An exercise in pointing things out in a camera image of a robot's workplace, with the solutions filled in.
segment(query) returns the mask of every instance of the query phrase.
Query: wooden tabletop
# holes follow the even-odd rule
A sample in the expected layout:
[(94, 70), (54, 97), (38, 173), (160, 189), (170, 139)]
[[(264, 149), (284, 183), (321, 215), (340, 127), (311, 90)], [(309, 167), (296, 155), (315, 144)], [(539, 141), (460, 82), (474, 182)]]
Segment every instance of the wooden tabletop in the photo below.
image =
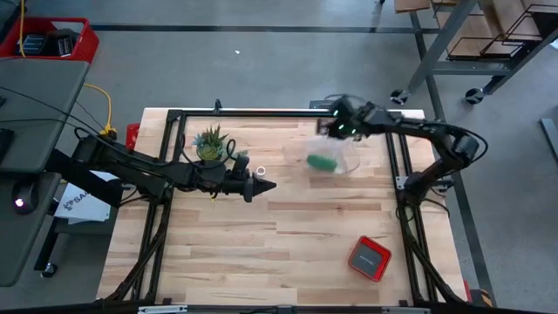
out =
[[(418, 110), (403, 113), (424, 117)], [(159, 154), (166, 116), (167, 109), (144, 111), (138, 151)], [(190, 117), (186, 152), (191, 158), (196, 156), (190, 145), (194, 135), (218, 123), (236, 139), (237, 150), (248, 149), (248, 167), (265, 167), (265, 178), (277, 182), (277, 188), (252, 203), (238, 195), (219, 195), (211, 201), (200, 192), (175, 191), (158, 300), (229, 305), (397, 305), (398, 300), (411, 300), (384, 135), (357, 143), (360, 166), (355, 171), (326, 175), (310, 171), (305, 162), (314, 119)], [(434, 161), (427, 140), (407, 141), (415, 170)], [(98, 297), (113, 292), (135, 264), (146, 212), (147, 204), (141, 201), (120, 209)], [(447, 213), (427, 202), (422, 213), (433, 264), (465, 298)], [(380, 283), (347, 264), (363, 235), (392, 252)], [(425, 296), (421, 275), (419, 281)]]

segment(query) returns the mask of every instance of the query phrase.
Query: red basket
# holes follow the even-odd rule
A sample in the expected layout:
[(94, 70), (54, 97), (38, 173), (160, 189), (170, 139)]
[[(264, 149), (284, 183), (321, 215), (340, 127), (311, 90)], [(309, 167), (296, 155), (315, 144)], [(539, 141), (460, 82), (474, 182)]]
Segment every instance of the red basket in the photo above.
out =
[[(92, 63), (95, 52), (99, 46), (99, 38), (91, 29), (89, 21), (81, 17), (25, 17), (24, 18), (24, 34), (39, 33), (44, 34), (48, 31), (54, 31), (57, 28), (52, 22), (69, 22), (81, 23), (83, 29), (79, 34), (76, 46), (70, 56), (55, 57), (55, 56), (27, 56), (27, 58), (40, 58), (40, 59), (56, 59), (56, 60), (80, 60)], [(14, 51), (19, 41), (19, 18), (14, 23), (6, 39), (0, 44), (0, 57), (17, 58), (22, 56), (14, 54)]]

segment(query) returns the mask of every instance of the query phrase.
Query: green sponge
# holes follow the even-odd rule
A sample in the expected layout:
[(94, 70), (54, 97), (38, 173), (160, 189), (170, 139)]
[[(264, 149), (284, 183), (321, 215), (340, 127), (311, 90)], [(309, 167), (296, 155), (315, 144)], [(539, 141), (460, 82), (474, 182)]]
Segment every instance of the green sponge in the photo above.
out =
[(324, 157), (319, 154), (309, 154), (306, 162), (313, 168), (321, 171), (334, 172), (337, 168), (337, 161)]

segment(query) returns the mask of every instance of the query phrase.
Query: concrete floor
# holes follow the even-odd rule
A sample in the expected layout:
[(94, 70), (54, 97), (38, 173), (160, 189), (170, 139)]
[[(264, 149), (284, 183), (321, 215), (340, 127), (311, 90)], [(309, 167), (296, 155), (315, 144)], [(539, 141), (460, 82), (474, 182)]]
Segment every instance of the concrete floor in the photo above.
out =
[[(395, 15), (392, 5), (387, 1), (380, 11), (372, 0), (29, 3), (32, 15), (88, 17), (92, 23), (411, 27), (409, 17)], [(435, 25), (431, 11), (419, 16), (424, 27)], [(405, 87), (419, 64), (412, 35), (98, 32), (98, 36), (100, 46), (87, 82), (112, 95), (113, 124), (121, 139), (126, 125), (139, 122), (143, 108), (150, 106), (210, 107), (220, 98), (226, 107), (305, 108), (310, 100), (336, 92), (393, 106), (387, 101), (389, 93)], [(490, 143), (487, 156), (462, 174), (499, 307), (558, 312), (558, 164), (537, 123), (548, 117), (558, 121), (556, 69), (558, 51), (547, 48), (475, 107), (459, 100), (488, 77), (437, 77), (447, 121), (480, 133)], [(101, 94), (84, 89), (79, 101), (105, 123)], [(433, 117), (425, 86), (405, 108), (423, 109)], [(91, 121), (77, 106), (73, 113)], [(70, 153), (75, 140), (67, 131), (58, 146)], [(461, 268), (476, 287), (453, 193), (448, 204)], [(55, 253), (58, 274), (38, 278), (29, 263), (15, 287), (0, 289), (0, 309), (92, 301), (108, 243), (102, 237), (62, 241)]]

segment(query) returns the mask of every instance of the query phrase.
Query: succulent plant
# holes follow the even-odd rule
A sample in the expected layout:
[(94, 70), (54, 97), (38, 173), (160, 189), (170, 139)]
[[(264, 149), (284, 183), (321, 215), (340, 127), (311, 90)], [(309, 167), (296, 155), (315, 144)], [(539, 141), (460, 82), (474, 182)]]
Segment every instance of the succulent plant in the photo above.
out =
[(228, 134), (221, 136), (221, 125), (213, 129), (212, 126), (206, 132), (197, 134), (194, 137), (194, 145), (197, 145), (196, 152), (203, 160), (218, 160), (223, 153), (223, 141)]

